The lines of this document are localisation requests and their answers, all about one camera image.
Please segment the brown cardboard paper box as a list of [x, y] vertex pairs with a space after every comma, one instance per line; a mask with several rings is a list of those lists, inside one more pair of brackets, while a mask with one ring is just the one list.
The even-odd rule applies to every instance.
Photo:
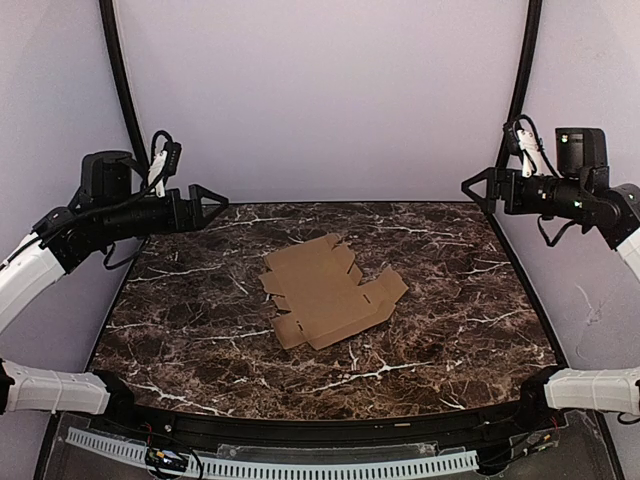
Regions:
[[286, 350], [321, 350], [383, 323], [408, 291], [391, 267], [362, 283], [355, 253], [334, 233], [272, 252], [265, 264], [259, 279], [283, 312], [271, 324]]

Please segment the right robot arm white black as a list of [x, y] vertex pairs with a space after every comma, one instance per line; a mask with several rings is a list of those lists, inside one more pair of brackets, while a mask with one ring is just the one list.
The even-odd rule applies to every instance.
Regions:
[[[503, 201], [508, 215], [534, 215], [539, 224], [564, 219], [564, 228], [597, 229], [632, 273], [639, 272], [639, 188], [612, 187], [606, 136], [599, 128], [555, 131], [556, 160], [549, 161], [533, 121], [526, 115], [503, 127], [509, 155], [520, 167], [489, 167], [461, 184], [485, 213]], [[523, 382], [514, 421], [534, 430], [554, 412], [582, 409], [636, 416], [639, 370], [576, 370], [546, 367]]]

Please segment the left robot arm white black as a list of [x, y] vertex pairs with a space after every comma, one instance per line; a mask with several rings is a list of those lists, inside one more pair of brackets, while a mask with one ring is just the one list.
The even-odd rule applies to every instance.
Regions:
[[[131, 153], [96, 152], [82, 160], [81, 184], [70, 203], [39, 220], [1, 264], [1, 326], [7, 328], [44, 290], [102, 252], [108, 270], [117, 242], [204, 229], [229, 205], [200, 185], [188, 198], [168, 189], [181, 147], [166, 145], [149, 169]], [[126, 415], [134, 395], [112, 372], [67, 373], [1, 362], [1, 410]]]

